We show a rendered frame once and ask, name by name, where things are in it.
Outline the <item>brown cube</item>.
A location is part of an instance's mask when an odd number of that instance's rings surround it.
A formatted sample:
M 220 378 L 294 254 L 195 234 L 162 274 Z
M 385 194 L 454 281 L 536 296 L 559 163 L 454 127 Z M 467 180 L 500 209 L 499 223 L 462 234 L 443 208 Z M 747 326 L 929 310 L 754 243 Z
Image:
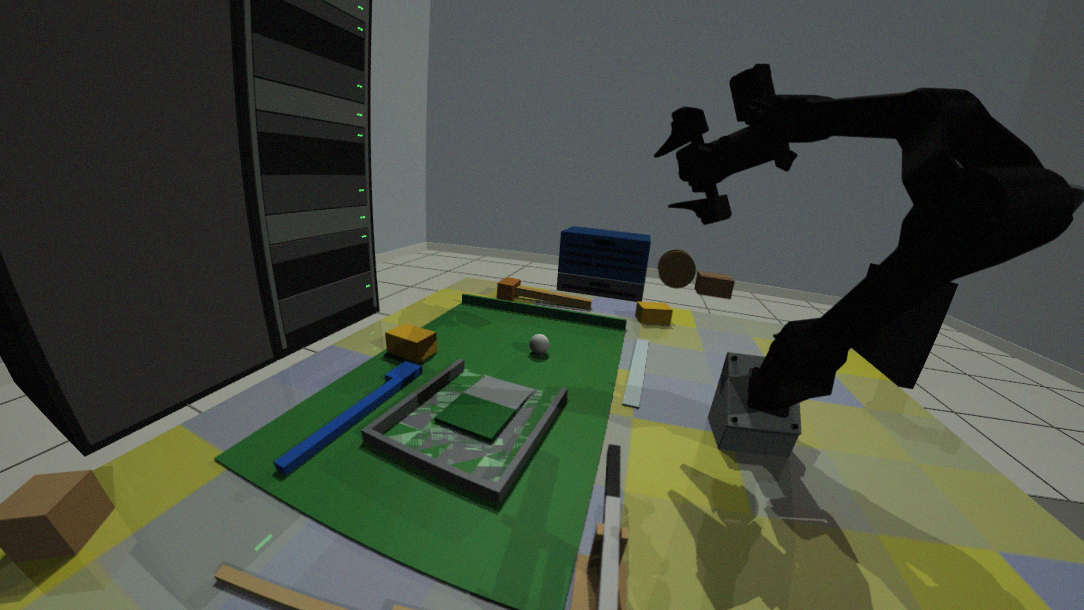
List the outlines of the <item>brown cube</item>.
M 0 548 L 14 563 L 77 555 L 114 509 L 92 470 L 37 473 L 0 504 Z

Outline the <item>green flat mat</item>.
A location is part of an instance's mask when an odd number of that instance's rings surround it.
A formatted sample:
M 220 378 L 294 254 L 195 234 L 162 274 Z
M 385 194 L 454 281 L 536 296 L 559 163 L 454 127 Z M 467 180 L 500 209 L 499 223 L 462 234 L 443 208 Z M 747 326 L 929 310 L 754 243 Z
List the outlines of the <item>green flat mat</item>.
M 436 332 L 438 352 L 431 356 L 417 363 L 386 349 L 215 460 L 341 535 L 430 577 L 514 610 L 563 610 L 625 330 L 468 303 L 421 328 Z M 529 345 L 535 334 L 549 338 L 542 354 Z M 507 456 L 521 446 L 521 437 L 526 442 L 525 425 L 539 421 L 554 395 L 568 388 L 560 411 L 499 504 L 395 458 L 361 434 L 459 359 L 469 373 L 451 380 L 478 374 L 537 390 L 499 433 Z M 294 471 L 276 470 L 274 460 L 380 388 L 384 375 L 402 362 L 422 366 L 422 373 Z

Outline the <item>white golf ball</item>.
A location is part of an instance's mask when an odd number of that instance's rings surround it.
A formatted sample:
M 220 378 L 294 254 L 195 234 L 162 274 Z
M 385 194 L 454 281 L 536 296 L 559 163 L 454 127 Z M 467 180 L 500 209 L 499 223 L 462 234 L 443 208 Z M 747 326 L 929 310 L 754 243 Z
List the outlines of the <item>white golf ball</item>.
M 530 339 L 530 348 L 535 354 L 542 354 L 549 350 L 549 338 L 542 334 L 535 334 Z

